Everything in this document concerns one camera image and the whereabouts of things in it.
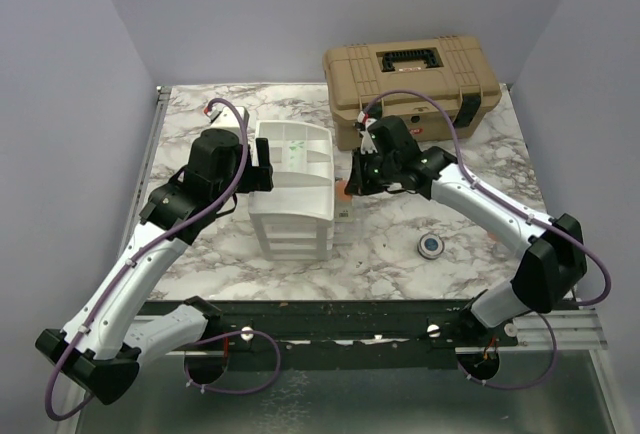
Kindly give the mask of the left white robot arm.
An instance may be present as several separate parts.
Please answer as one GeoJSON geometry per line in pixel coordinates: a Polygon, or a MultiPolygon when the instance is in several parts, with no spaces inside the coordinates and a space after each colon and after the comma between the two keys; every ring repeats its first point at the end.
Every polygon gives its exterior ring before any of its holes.
{"type": "Polygon", "coordinates": [[[170,351],[220,339],[214,308],[190,298],[144,327],[134,318],[165,272],[199,234],[227,215],[240,194],[273,189],[269,142],[250,147],[244,134],[207,129],[192,143],[187,164],[154,189],[121,257],[85,306],[64,327],[46,329],[36,349],[109,405],[133,385],[141,368],[170,351]]]}

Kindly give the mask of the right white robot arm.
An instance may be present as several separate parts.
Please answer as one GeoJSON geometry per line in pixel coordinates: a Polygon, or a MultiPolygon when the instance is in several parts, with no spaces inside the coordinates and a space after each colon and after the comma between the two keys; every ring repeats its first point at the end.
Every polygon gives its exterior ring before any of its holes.
{"type": "Polygon", "coordinates": [[[439,147],[423,150],[398,117],[368,122],[352,152],[345,189],[353,196],[398,184],[464,215],[494,235],[519,261],[515,274],[475,297],[459,321],[461,337],[481,345],[496,326],[519,315],[548,313],[584,276],[582,231],[568,214],[551,219],[483,185],[458,158],[439,147]]]}

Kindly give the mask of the orange round makeup sponge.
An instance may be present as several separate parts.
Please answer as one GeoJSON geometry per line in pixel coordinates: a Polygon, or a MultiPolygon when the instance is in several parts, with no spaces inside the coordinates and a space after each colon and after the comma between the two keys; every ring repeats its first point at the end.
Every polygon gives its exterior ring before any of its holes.
{"type": "Polygon", "coordinates": [[[350,202],[352,196],[346,193],[346,185],[344,183],[336,184],[336,199],[340,202],[350,202]]]}

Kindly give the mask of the white plastic drawer organizer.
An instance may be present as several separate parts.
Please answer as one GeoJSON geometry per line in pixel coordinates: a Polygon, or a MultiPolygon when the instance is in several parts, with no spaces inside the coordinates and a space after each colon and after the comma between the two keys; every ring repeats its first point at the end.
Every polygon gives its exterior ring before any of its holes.
{"type": "Polygon", "coordinates": [[[361,220],[335,220],[336,184],[333,136],[310,123],[263,120],[255,139],[267,138],[273,166],[271,192],[253,192],[248,213],[264,257],[270,261],[328,260],[336,246],[356,244],[361,220]]]}

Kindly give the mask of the small cream sachet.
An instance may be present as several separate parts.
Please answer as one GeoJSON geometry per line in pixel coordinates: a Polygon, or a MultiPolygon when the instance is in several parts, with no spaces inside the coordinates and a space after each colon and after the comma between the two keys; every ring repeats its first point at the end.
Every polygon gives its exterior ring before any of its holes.
{"type": "Polygon", "coordinates": [[[351,202],[337,202],[335,204],[334,214],[337,222],[352,222],[354,217],[353,204],[351,202]]]}

